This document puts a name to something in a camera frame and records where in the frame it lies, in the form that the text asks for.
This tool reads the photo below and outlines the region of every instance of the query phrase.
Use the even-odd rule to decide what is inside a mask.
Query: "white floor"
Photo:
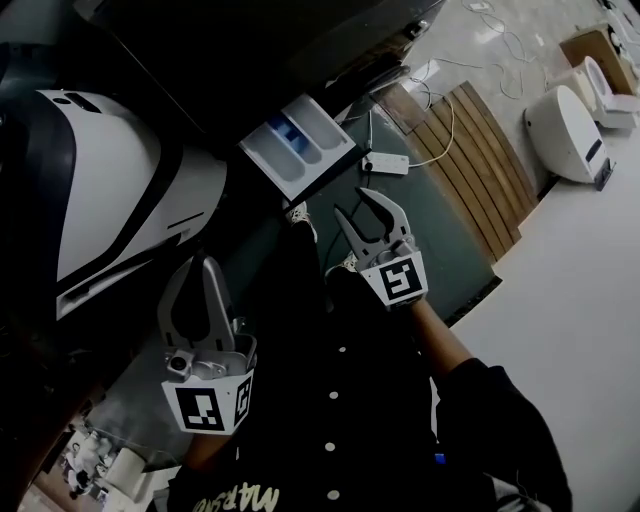
[[[495,15],[503,19],[508,30],[521,39],[530,64],[516,60],[502,40],[502,36],[491,30],[479,14],[463,7],[463,0],[447,0],[429,32],[416,44],[406,63],[418,70],[431,58],[441,57],[462,63],[487,66],[473,69],[436,61],[440,71],[428,80],[437,92],[446,93],[469,80],[487,102],[494,116],[504,129],[511,144],[522,160],[536,190],[545,184],[547,175],[533,154],[522,124],[522,112],[545,90],[546,72],[549,78],[569,68],[558,43],[567,39],[577,29],[592,26],[604,20],[603,12],[595,0],[490,0]],[[464,0],[469,5],[482,0]],[[640,27],[640,16],[628,0],[616,0]],[[495,20],[485,18],[498,27]],[[518,42],[508,36],[513,53],[521,56]],[[497,66],[505,68],[505,75]],[[520,97],[520,71],[522,71],[524,93],[520,99],[510,99],[500,91]],[[426,104],[426,95],[418,94]]]
[[[606,139],[604,191],[561,182],[454,331],[503,365],[556,439],[579,512],[640,496],[640,130]]]

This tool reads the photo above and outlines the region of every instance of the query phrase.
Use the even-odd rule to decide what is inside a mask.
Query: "wooden panel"
[[[505,169],[498,161],[498,157],[493,151],[493,148],[487,142],[485,135],[482,134],[477,124],[474,122],[462,103],[458,100],[456,94],[460,93],[464,94],[462,92],[462,89],[458,87],[457,89],[454,89],[453,94],[447,95],[447,98],[449,98],[449,100],[452,102],[453,108],[456,109],[456,119],[460,120],[460,124],[464,126],[466,131],[469,133],[469,136],[471,137],[471,139],[473,139],[475,146],[477,146],[478,150],[482,154],[482,157],[487,163],[487,166],[495,176],[495,179],[500,184],[500,188],[502,189],[501,193],[509,202],[509,206],[511,207],[510,210],[515,216],[517,227],[517,225],[520,224],[520,221],[526,217],[525,207],[520,202],[520,198],[513,188],[513,185],[509,181]]]
[[[518,194],[521,204],[525,206],[525,211],[528,210],[530,212],[538,204],[538,199],[533,193],[531,182],[522,168],[518,155],[516,155],[502,128],[500,128],[500,125],[473,86],[469,82],[465,82],[460,86],[460,89],[464,96],[463,94],[457,94],[457,98],[461,100],[460,102],[465,109],[469,107],[469,110],[471,110],[471,112],[469,110],[467,112],[496,152],[502,167],[507,172],[511,185]],[[475,109],[470,107],[469,102],[475,106]]]
[[[509,235],[511,236],[511,241],[517,242],[520,240],[518,218],[516,217],[508,198],[504,194],[504,190],[500,186],[500,182],[478,149],[478,146],[475,143],[475,138],[465,127],[465,121],[470,122],[471,119],[466,115],[466,112],[461,112],[462,117],[460,117],[458,115],[458,111],[463,110],[462,106],[459,103],[457,105],[455,104],[455,98],[449,99],[453,100],[452,104],[456,114],[455,117],[457,123],[454,128],[456,143],[462,150],[466,160],[471,164],[471,167],[480,178],[480,181],[482,181],[489,197],[493,201],[498,213],[500,213],[500,217],[502,217],[502,220],[509,231]],[[451,109],[446,101],[440,100],[432,107],[432,110],[436,114],[436,117],[442,122],[442,125],[447,128],[450,133]]]
[[[444,147],[426,124],[419,124],[415,129],[415,134],[424,143],[424,145],[432,155],[440,155],[444,151]],[[446,155],[438,160],[438,163],[440,164],[440,167],[447,175],[455,189],[458,191],[458,194],[460,194],[460,197],[466,204],[467,208],[473,215],[473,218],[480,228],[480,231],[482,231],[482,234],[487,241],[487,244],[491,248],[491,252],[493,253],[495,259],[499,260],[505,254],[505,248],[500,242],[500,238],[498,238],[498,235],[493,227],[493,224],[489,220],[487,213],[480,205],[478,198],[467,183],[467,180],[462,175],[460,169],[458,169],[449,155]]]
[[[423,159],[422,161],[431,160],[433,158],[433,154],[426,148],[426,146],[422,143],[422,141],[418,138],[418,136],[415,133],[410,133],[407,136],[407,141],[416,150],[416,152],[419,155],[419,158]],[[469,208],[460,197],[460,194],[454,187],[453,183],[451,183],[451,180],[449,180],[445,172],[442,170],[442,167],[440,166],[440,164],[438,162],[433,162],[428,166],[424,165],[422,167],[414,169],[412,172],[419,172],[418,169],[422,172],[426,172],[427,174],[429,174],[429,176],[432,176],[435,178],[434,181],[436,185],[440,188],[442,195],[444,195],[447,198],[447,200],[451,202],[453,206],[453,210],[456,212],[456,214],[462,220],[463,224],[470,231],[471,235],[480,246],[480,250],[482,251],[482,253],[489,260],[489,262],[491,262],[492,264],[495,263],[496,258],[491,252],[491,248],[489,247],[489,244],[487,243],[484,235],[482,234],[480,227],[478,226],[477,222],[473,218],[473,215],[469,211]]]
[[[378,104],[405,135],[410,134],[425,119],[424,111],[401,85],[394,85],[374,93]]]
[[[446,145],[449,143],[449,138],[451,137],[451,135],[449,134],[449,127],[445,127],[432,110],[426,112],[426,115],[427,126],[431,129],[440,143],[446,147]],[[464,179],[471,187],[471,190],[473,190],[473,193],[478,198],[478,201],[482,205],[482,208],[487,213],[487,217],[489,217],[489,220],[491,221],[491,224],[493,225],[493,228],[498,235],[503,248],[505,250],[509,250],[513,246],[513,240],[511,238],[511,235],[509,234],[509,230],[502,220],[502,217],[500,216],[496,205],[493,204],[493,200],[491,199],[491,196],[489,196],[487,189],[484,187],[473,166],[464,156],[464,153],[460,149],[460,146],[455,139],[451,144],[449,156],[455,163],[456,167],[460,170],[460,172],[464,176]]]

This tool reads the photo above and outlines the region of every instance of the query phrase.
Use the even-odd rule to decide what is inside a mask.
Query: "power strip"
[[[389,153],[369,153],[362,159],[362,170],[386,174],[409,174],[409,157]]]

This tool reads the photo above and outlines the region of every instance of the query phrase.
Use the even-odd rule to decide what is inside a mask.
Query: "cable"
[[[371,121],[371,109],[369,109],[369,140],[367,141],[367,149],[373,150],[373,122]]]
[[[429,95],[429,103],[427,103],[427,106],[425,107],[425,110],[429,110],[431,108],[431,88],[427,85],[427,82],[425,82],[425,80],[427,80],[429,78],[429,73],[431,73],[431,61],[433,59],[429,59],[429,62],[427,62],[427,72],[424,75],[424,78],[411,78],[411,80],[413,82],[416,83],[420,83],[424,86],[424,88],[427,90],[427,94]]]
[[[342,121],[340,121],[340,126],[342,126],[342,124],[346,123],[347,121],[355,121],[356,119],[360,119],[366,115],[367,114],[362,114],[361,116],[356,116],[356,117],[347,117],[346,119],[343,119]]]
[[[495,15],[496,9],[493,6],[493,4],[491,4],[491,2],[489,2],[488,0],[483,0],[483,2],[489,6],[489,8],[491,9],[490,12],[477,11],[477,10],[471,8],[469,5],[467,5],[465,3],[465,0],[460,0],[460,3],[462,4],[462,6],[467,11],[473,12],[475,14],[479,14],[480,18],[482,19],[482,22],[487,27],[489,27],[494,32],[497,32],[498,34],[502,35],[502,41],[504,42],[505,46],[509,50],[509,53],[511,54],[511,56],[514,59],[516,59],[517,61],[520,61],[520,62],[524,62],[525,64],[531,64],[534,61],[538,61],[538,64],[540,65],[540,68],[542,69],[542,73],[544,74],[544,90],[546,92],[547,89],[548,89],[549,79],[547,77],[547,71],[544,68],[544,66],[542,65],[542,62],[540,61],[540,59],[538,59],[537,56],[533,56],[531,58],[528,58],[524,43],[522,42],[522,39],[520,39],[520,36],[518,36],[518,34],[516,34],[515,32],[510,31],[508,29],[508,27],[507,27],[506,22]],[[499,25],[496,26],[495,24],[491,23],[488,20],[494,20],[494,21],[498,22]],[[513,45],[509,43],[509,36],[511,36],[512,38],[514,38],[518,42],[518,44],[520,45],[520,50],[522,52],[522,55],[516,54],[516,52],[514,51]],[[406,59],[407,59],[409,54],[407,54],[405,56],[404,61],[406,61]],[[519,71],[520,94],[518,96],[515,96],[513,94],[510,94],[506,90],[506,88],[504,86],[504,77],[508,73],[507,73],[507,70],[505,69],[505,67],[502,64],[494,62],[494,63],[487,64],[487,65],[477,65],[477,64],[469,64],[469,63],[466,63],[466,62],[459,62],[459,61],[456,61],[456,60],[447,59],[447,58],[443,58],[443,57],[432,57],[431,59],[429,59],[429,64],[431,63],[431,60],[437,60],[437,61],[441,61],[441,62],[448,62],[450,64],[455,64],[457,66],[463,66],[463,67],[468,67],[468,68],[473,68],[473,69],[486,69],[487,67],[490,67],[490,66],[497,66],[502,71],[502,75],[500,76],[500,92],[504,96],[506,96],[507,98],[512,99],[512,100],[519,100],[519,99],[522,99],[523,96],[524,96],[524,79],[523,79],[523,76],[522,76],[522,70]],[[430,68],[427,68],[427,75],[426,75],[425,79],[428,78],[429,69]],[[420,82],[427,88],[427,90],[429,90],[428,86],[424,83],[423,80],[421,80]]]
[[[425,160],[424,162],[420,162],[419,164],[411,164],[409,165],[409,169],[413,168],[413,167],[422,167],[423,165],[427,165],[430,164],[432,162],[436,162],[437,160],[440,160],[443,156],[445,156],[449,150],[451,149],[451,145],[453,144],[453,128],[455,126],[455,121],[456,121],[456,114],[455,111],[453,110],[453,103],[451,103],[451,101],[449,101],[449,98],[447,98],[444,94],[440,94],[439,92],[432,92],[431,89],[429,89],[429,86],[427,86],[427,84],[425,84],[422,80],[417,80],[419,81],[422,85],[424,85],[427,88],[428,94],[429,94],[429,107],[431,106],[431,95],[435,94],[436,96],[440,96],[441,98],[444,98],[444,100],[449,104],[449,107],[451,107],[451,137],[449,138],[449,143],[447,144],[447,147],[445,148],[445,150],[442,152],[441,155],[435,157],[435,158],[431,158],[429,160]]]

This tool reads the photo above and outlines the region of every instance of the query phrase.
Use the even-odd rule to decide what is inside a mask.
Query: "sleeve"
[[[175,478],[169,481],[167,512],[194,510],[196,504],[208,494],[206,489],[211,486],[211,482],[210,479],[208,482],[207,480],[206,475],[182,466]]]
[[[447,376],[438,394],[438,439],[447,464],[515,485],[554,512],[571,510],[571,491],[551,432],[504,368],[470,359]]]

